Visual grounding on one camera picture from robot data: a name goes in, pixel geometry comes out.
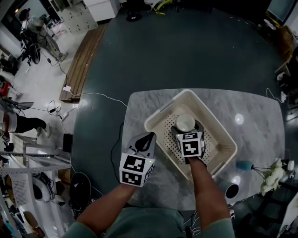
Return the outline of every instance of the marble table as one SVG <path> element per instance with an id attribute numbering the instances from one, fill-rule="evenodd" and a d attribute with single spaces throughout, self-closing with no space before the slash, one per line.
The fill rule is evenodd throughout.
<path id="1" fill-rule="evenodd" d="M 183 89 L 154 90 L 133 93 L 125 115 L 122 151 L 129 140 L 145 131 L 144 122 L 157 109 Z M 191 89 L 213 112 L 238 146 L 231 162 L 215 178 L 232 181 L 236 176 L 239 193 L 228 203 L 237 202 L 260 192 L 262 178 L 255 171 L 236 168 L 238 160 L 250 160 L 257 167 L 268 167 L 275 158 L 284 158 L 284 123 L 277 101 L 250 93 L 217 89 Z M 243 124 L 235 121 L 244 116 Z M 194 210 L 193 184 L 176 169 L 156 146 L 156 165 L 143 188 L 137 190 L 129 203 L 140 207 L 165 207 Z"/>

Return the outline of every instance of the white flowers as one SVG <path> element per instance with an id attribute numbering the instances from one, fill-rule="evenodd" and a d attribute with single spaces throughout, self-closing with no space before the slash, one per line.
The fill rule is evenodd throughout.
<path id="1" fill-rule="evenodd" d="M 278 188 L 278 182 L 284 175 L 282 169 L 283 163 L 278 159 L 273 165 L 271 165 L 267 171 L 264 171 L 264 182 L 261 185 L 261 193 L 264 196 L 270 190 L 276 190 Z"/>

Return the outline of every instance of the white cabinet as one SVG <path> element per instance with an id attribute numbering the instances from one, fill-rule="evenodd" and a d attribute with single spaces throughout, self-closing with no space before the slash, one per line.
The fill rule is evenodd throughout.
<path id="1" fill-rule="evenodd" d="M 84 0 L 84 2 L 95 21 L 116 17 L 121 8 L 119 0 Z"/>
<path id="2" fill-rule="evenodd" d="M 72 34 L 85 33 L 97 27 L 97 23 L 94 21 L 89 9 L 81 2 L 65 7 L 62 11 L 55 7 L 54 9 L 64 22 L 67 30 Z"/>

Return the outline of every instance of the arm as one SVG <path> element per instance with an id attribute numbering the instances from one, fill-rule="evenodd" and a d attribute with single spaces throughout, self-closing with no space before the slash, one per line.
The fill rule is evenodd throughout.
<path id="1" fill-rule="evenodd" d="M 44 24 L 43 20 L 40 20 L 36 17 L 30 18 L 31 24 L 33 24 L 35 27 L 42 27 Z"/>
<path id="2" fill-rule="evenodd" d="M 76 221 L 89 227 L 95 234 L 101 234 L 116 220 L 135 191 L 134 186 L 118 185 L 110 193 L 90 204 Z"/>
<path id="3" fill-rule="evenodd" d="M 204 230 L 209 224 L 230 218 L 224 195 L 211 177 L 205 165 L 198 159 L 189 159 L 194 180 L 196 209 L 200 215 Z"/>
<path id="4" fill-rule="evenodd" d="M 7 113 L 4 113 L 3 115 L 3 127 L 5 134 L 8 134 L 9 129 L 9 115 Z"/>

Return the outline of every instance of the white plastic basket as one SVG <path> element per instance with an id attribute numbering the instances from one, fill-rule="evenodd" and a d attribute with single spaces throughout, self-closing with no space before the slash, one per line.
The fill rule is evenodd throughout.
<path id="1" fill-rule="evenodd" d="M 185 89 L 158 109 L 145 121 L 145 129 L 156 134 L 156 142 L 185 178 L 192 181 L 190 165 L 184 163 L 171 132 L 179 115 L 187 113 L 204 127 L 206 151 L 203 161 L 212 177 L 215 177 L 237 153 L 237 145 L 208 107 Z"/>

